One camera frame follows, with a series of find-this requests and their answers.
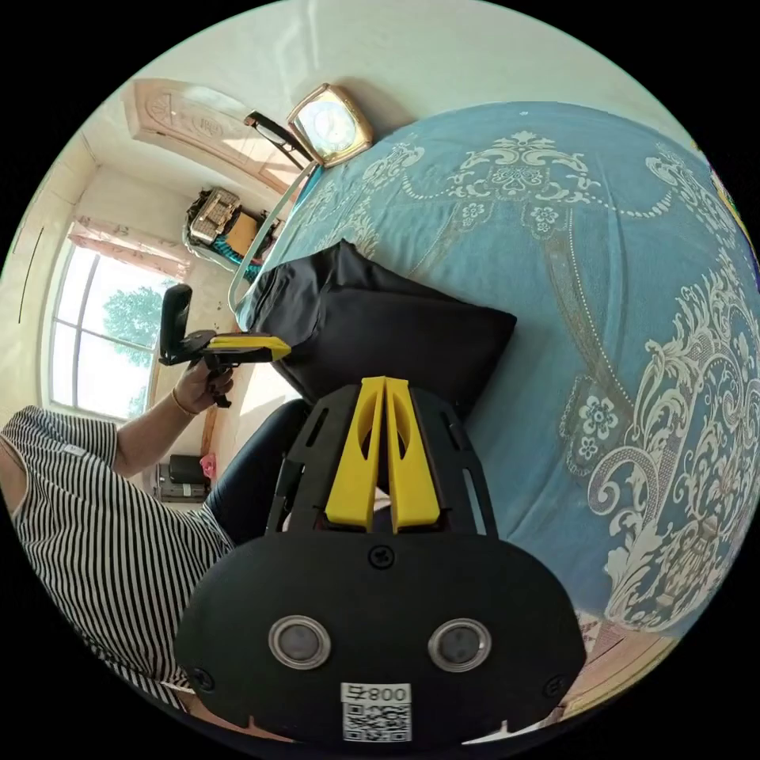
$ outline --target qr code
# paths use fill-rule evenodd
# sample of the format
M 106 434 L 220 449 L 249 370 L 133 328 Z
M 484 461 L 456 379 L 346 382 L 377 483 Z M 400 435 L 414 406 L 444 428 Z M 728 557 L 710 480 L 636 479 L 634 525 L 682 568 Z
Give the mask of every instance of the qr code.
M 410 742 L 412 706 L 344 702 L 343 738 L 348 742 Z

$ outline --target pink curtain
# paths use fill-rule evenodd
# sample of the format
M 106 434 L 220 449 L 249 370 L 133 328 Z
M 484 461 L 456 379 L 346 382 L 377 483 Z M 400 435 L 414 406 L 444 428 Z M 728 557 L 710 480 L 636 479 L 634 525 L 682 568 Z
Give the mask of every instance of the pink curtain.
M 179 282 L 184 282 L 192 269 L 193 256 L 181 243 L 134 227 L 80 216 L 74 220 L 68 238 L 81 248 Z

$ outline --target blue bedspread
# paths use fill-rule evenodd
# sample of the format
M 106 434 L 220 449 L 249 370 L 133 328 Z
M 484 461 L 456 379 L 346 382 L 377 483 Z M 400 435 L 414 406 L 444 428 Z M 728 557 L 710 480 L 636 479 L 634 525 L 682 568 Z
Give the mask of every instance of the blue bedspread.
M 566 104 L 487 104 L 325 171 L 267 261 L 341 238 L 512 312 L 469 421 L 500 535 L 576 607 L 681 633 L 760 489 L 760 296 L 705 161 Z

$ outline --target striped shirt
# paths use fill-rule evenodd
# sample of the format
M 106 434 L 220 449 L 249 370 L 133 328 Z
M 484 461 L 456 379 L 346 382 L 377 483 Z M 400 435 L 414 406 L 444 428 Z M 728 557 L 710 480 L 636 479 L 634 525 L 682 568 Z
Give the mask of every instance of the striped shirt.
M 174 511 L 115 473 L 112 423 L 28 407 L 0 435 L 27 475 L 13 523 L 53 602 L 121 678 L 184 710 L 177 626 L 232 549 L 211 511 Z

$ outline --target bracelet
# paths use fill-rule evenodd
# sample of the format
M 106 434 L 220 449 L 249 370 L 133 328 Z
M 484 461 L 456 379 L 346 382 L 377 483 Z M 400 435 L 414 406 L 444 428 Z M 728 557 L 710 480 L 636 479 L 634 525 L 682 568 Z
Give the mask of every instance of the bracelet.
M 172 399 L 174 403 L 177 405 L 177 407 L 184 412 L 188 417 L 197 417 L 198 412 L 191 412 L 189 409 L 186 409 L 181 403 L 180 400 L 177 398 L 177 389 L 172 388 Z

